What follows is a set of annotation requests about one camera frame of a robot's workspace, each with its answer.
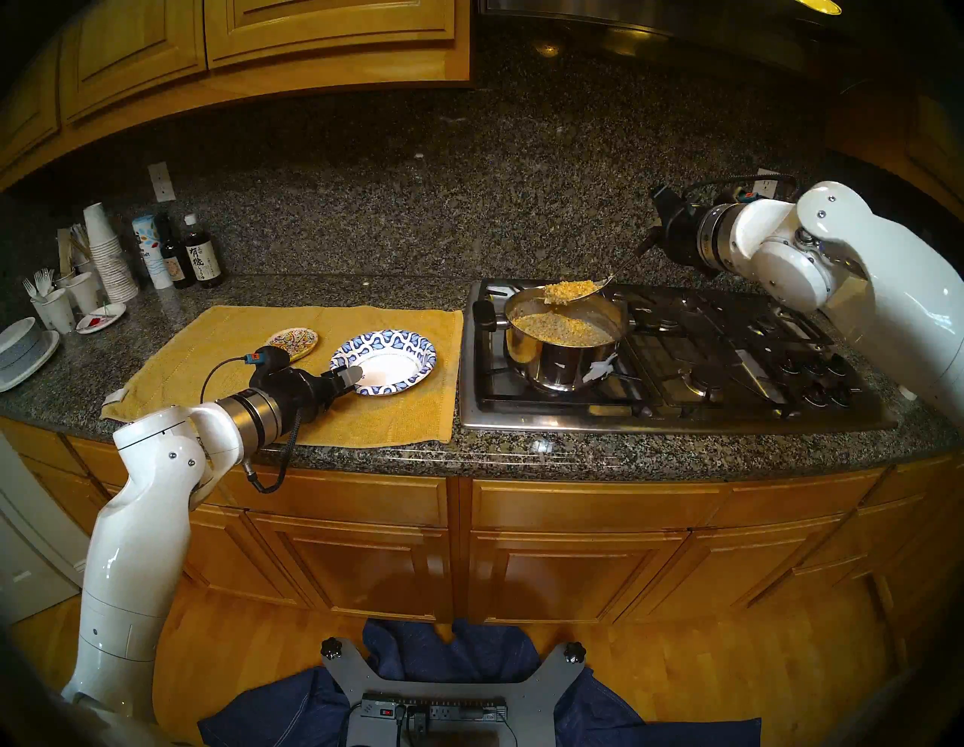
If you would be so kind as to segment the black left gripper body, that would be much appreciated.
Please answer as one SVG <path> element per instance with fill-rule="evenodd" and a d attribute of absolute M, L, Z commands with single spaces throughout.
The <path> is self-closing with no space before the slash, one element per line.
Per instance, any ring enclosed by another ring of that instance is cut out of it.
<path fill-rule="evenodd" d="M 249 388 L 273 401 L 280 426 L 292 426 L 296 415 L 302 423 L 310 423 L 336 399 L 335 371 L 312 375 L 293 367 L 291 356 L 282 348 L 264 345 L 248 353 L 247 363 L 255 367 Z"/>

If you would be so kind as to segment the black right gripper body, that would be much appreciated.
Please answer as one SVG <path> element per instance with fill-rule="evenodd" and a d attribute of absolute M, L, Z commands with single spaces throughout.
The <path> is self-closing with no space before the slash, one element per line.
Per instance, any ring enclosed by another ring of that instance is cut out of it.
<path fill-rule="evenodd" d="M 705 215 L 702 204 L 675 201 L 675 215 L 669 223 L 661 223 L 667 233 L 665 255 L 676 264 L 690 268 L 704 268 L 705 262 L 698 249 L 700 224 Z"/>

